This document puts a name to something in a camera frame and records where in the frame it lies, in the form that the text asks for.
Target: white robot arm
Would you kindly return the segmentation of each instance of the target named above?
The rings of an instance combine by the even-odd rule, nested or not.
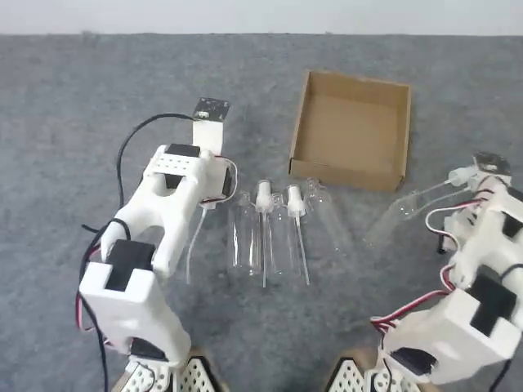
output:
[[[466,379],[512,358],[523,329],[523,194],[493,154],[475,156],[477,203],[445,219],[450,292],[429,310],[390,323],[381,357],[417,383]]]
[[[158,147],[136,192],[101,236],[102,263],[87,265],[79,287],[110,344],[154,372],[158,392],[166,390],[171,376],[186,365],[191,347],[160,282],[177,267],[197,206],[210,202],[205,207],[211,208],[234,193],[230,161],[217,157],[222,136],[216,123],[221,126],[225,116],[213,121],[216,108],[204,112],[197,107],[195,115],[204,118],[194,122],[197,145]],[[150,227],[163,228],[157,247],[135,240]]]

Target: white wall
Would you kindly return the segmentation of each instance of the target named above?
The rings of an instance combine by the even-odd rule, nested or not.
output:
[[[0,0],[0,33],[523,35],[523,0]]]

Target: white spray cap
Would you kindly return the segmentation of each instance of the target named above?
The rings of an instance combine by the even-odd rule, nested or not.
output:
[[[448,182],[453,186],[465,185],[477,172],[476,166],[459,167],[449,172]]]
[[[293,218],[305,215],[305,202],[303,202],[299,185],[289,185],[287,187],[287,211]]]
[[[270,212],[272,210],[272,197],[270,196],[269,180],[260,180],[256,196],[256,211]]]

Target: open cardboard box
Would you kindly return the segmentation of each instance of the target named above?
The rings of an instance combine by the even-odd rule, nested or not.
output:
[[[410,87],[309,72],[288,173],[328,184],[396,190],[405,177]]]

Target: perforated base plate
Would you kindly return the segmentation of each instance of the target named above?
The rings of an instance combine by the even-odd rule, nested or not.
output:
[[[420,392],[416,384],[413,384],[401,373],[391,371],[392,380],[389,392]],[[368,392],[387,392],[389,386],[389,372],[386,369],[380,371],[369,370],[365,373],[366,385],[369,385]]]
[[[212,376],[204,357],[192,357],[180,376],[171,377],[167,368],[152,369],[131,361],[125,367],[123,377],[112,389],[113,392],[171,392],[172,385],[178,389],[172,392],[220,392],[220,386]]]
[[[329,392],[363,392],[364,377],[352,359],[346,359],[339,366],[330,385]]]
[[[180,377],[180,392],[219,392],[216,382],[207,372],[204,359],[194,357],[187,363]]]
[[[345,359],[337,368],[332,379],[329,392],[387,392],[389,385],[389,372],[384,368],[380,371],[369,370],[361,374],[352,359]],[[392,371],[390,392],[420,392],[420,389],[401,376],[399,372]]]

